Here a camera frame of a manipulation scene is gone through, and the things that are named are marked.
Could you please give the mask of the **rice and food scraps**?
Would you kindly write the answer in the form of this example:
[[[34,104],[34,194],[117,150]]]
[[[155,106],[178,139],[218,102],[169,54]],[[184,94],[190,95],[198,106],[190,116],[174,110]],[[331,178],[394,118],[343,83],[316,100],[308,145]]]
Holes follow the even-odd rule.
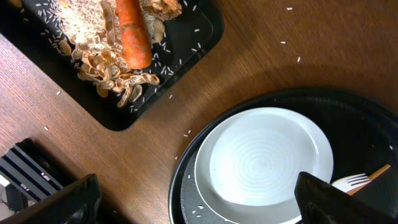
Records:
[[[165,21],[182,13],[179,1],[139,1],[149,33],[151,51],[165,37]],[[53,48],[79,69],[77,76],[94,84],[103,98],[113,91],[121,95],[117,106],[136,102],[145,84],[158,85],[158,76],[151,71],[132,69],[125,61],[121,42],[116,1],[39,1],[37,14],[44,24],[54,26],[45,30]]]

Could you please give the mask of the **white plate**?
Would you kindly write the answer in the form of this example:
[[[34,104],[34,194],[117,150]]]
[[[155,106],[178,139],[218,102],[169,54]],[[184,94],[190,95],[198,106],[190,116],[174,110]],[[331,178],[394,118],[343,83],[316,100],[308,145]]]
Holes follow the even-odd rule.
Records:
[[[333,153],[323,131],[292,110],[263,107],[233,115],[202,142],[195,182],[206,205],[233,223],[293,223],[299,173],[329,182]]]

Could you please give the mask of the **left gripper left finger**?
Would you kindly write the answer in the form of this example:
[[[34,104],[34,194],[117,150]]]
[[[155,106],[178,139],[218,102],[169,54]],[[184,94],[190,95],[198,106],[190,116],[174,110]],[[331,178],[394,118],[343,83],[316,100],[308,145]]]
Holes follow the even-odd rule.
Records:
[[[88,174],[62,190],[1,221],[1,224],[95,224],[101,202],[95,174]]]

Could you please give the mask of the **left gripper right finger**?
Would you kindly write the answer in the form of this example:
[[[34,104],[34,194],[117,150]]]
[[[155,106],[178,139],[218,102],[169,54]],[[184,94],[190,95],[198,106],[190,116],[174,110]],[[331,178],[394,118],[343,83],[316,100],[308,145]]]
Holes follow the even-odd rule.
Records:
[[[380,212],[307,172],[300,172],[295,199],[303,224],[397,223]]]

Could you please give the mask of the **orange carrot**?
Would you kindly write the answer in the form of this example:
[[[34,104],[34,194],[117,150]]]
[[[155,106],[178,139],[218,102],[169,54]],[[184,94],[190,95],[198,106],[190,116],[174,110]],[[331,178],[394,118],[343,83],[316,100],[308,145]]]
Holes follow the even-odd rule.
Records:
[[[132,69],[152,63],[149,33],[138,0],[116,0],[125,61]]]

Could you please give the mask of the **white plastic fork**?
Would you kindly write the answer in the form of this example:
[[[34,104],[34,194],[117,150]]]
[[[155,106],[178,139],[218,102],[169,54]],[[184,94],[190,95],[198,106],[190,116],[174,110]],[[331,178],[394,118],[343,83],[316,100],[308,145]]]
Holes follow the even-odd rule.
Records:
[[[366,174],[356,174],[340,178],[334,181],[331,185],[340,191],[347,193],[350,190],[370,183],[370,181],[370,178]]]

